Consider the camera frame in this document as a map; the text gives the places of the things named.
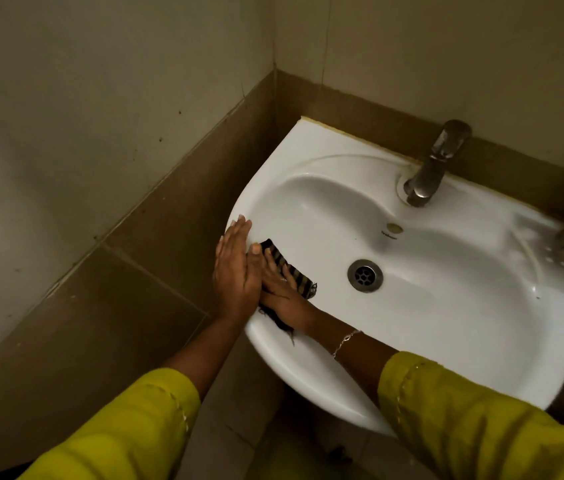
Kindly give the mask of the person's right hand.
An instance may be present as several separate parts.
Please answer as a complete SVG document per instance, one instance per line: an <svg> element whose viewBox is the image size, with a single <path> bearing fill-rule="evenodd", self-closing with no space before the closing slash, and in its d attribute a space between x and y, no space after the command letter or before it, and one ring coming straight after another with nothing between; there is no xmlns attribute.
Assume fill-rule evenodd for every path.
<svg viewBox="0 0 564 480"><path fill-rule="evenodd" d="M260 295L260 303L273 309L279 318L294 330L310 335L316 324L317 309L300 294L289 292Z"/></svg>

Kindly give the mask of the person's left hand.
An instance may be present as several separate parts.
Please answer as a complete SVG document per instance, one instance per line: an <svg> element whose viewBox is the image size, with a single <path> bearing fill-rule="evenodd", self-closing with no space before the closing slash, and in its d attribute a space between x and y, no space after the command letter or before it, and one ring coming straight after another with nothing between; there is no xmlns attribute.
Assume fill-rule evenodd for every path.
<svg viewBox="0 0 564 480"><path fill-rule="evenodd" d="M259 303L259 295L248 295L247 293L247 252L251 245L247 245L248 234L252 227L251 220L246 218L246 261L230 262L228 258L228 238L230 226L222 235L224 243L217 268L213 274L215 293L216 316L229 316L237 319L249 318L255 313Z"/></svg>

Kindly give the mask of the black striped cleaning cloth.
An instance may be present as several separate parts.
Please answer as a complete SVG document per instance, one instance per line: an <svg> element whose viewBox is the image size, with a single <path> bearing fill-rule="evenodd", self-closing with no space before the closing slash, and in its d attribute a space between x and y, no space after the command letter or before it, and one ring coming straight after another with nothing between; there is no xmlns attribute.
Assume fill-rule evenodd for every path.
<svg viewBox="0 0 564 480"><path fill-rule="evenodd" d="M282 264L287 264L289 266L291 273L298 284L298 294L300 294L305 299L311 299L316 295L317 282L310 280L305 274L302 274L302 272L300 272L298 268L291 265L271 239L260 242L260 245L262 247L262 250L263 248L269 248L272 251L273 257L278 266ZM278 314L270 307L259 304L259 311L261 314L268 316L268 318L270 318L270 320L278 327L278 329L286 333L287 336L289 336L289 338L291 339L292 344L294 345L294 329L292 327L284 323L279 318Z"/></svg>

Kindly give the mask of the person's right forearm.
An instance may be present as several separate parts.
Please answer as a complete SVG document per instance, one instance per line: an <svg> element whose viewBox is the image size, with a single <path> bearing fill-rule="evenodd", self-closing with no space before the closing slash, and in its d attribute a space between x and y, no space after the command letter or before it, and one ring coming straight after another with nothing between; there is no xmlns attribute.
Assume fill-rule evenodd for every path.
<svg viewBox="0 0 564 480"><path fill-rule="evenodd" d="M398 350L316 309L316 324L309 337L325 348L368 398L379 406L377 391L382 371Z"/></svg>

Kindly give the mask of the person's left forearm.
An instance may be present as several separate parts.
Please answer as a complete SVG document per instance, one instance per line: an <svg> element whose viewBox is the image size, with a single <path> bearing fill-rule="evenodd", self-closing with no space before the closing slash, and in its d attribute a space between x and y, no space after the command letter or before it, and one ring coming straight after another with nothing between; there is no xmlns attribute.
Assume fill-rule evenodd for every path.
<svg viewBox="0 0 564 480"><path fill-rule="evenodd" d="M229 316L214 318L190 343L168 358L164 367L186 376L203 401L247 320Z"/></svg>

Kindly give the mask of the metal sink drain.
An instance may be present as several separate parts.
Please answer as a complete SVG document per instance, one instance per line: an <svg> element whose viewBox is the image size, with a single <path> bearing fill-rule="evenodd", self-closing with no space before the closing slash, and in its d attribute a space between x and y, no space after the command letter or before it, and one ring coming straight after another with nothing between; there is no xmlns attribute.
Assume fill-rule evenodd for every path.
<svg viewBox="0 0 564 480"><path fill-rule="evenodd" d="M368 259L358 259L351 263L347 278L355 290L364 293L377 291L384 280L380 266Z"/></svg>

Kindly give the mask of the white ceramic wash basin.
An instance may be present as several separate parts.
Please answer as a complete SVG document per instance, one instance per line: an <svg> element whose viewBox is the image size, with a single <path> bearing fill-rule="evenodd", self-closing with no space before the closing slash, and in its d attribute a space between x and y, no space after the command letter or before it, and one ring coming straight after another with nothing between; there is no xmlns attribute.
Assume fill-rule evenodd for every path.
<svg viewBox="0 0 564 480"><path fill-rule="evenodd" d="M246 185L230 219L253 222L317 282L310 302L366 335L473 382L547 409L564 384L564 224L446 176L428 206L398 197L416 165L309 118ZM387 223L404 232L389 234ZM351 263L380 266L357 291Z"/></svg>

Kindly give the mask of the chrome basin tap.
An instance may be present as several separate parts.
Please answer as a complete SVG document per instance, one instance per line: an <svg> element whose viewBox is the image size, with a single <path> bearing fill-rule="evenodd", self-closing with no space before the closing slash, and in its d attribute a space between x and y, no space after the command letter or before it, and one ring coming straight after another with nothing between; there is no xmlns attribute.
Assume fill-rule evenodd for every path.
<svg viewBox="0 0 564 480"><path fill-rule="evenodd" d="M402 199L407 205L423 208L429 204L442 183L448 161L460 151L471 135L471 127L462 120L444 122L422 166L414 176L398 185L398 190L404 193Z"/></svg>

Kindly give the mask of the yellow left sleeve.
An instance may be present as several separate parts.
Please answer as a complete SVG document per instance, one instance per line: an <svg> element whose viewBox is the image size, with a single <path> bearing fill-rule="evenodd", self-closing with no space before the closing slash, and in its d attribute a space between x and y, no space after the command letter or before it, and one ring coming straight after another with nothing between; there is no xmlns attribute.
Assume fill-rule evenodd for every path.
<svg viewBox="0 0 564 480"><path fill-rule="evenodd" d="M18 480L169 480L200 407L198 391L184 374L150 371Z"/></svg>

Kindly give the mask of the yellow sleeve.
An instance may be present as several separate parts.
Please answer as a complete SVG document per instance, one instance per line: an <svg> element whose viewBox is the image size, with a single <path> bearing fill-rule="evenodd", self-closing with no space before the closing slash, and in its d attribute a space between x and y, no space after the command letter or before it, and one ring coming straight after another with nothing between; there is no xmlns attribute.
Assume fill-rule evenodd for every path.
<svg viewBox="0 0 564 480"><path fill-rule="evenodd" d="M564 480L564 425L547 412L399 352L377 388L398 439L445 480Z"/></svg>
<svg viewBox="0 0 564 480"><path fill-rule="evenodd" d="M169 480L200 407L198 391L184 374L150 371L18 480Z"/></svg>

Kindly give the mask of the yellow right sleeve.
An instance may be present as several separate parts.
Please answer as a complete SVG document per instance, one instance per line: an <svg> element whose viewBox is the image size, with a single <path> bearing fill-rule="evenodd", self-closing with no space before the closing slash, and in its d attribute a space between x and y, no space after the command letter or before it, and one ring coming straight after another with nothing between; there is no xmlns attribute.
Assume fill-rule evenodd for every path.
<svg viewBox="0 0 564 480"><path fill-rule="evenodd" d="M398 439L445 480L564 480L564 425L547 412L399 352L377 388Z"/></svg>

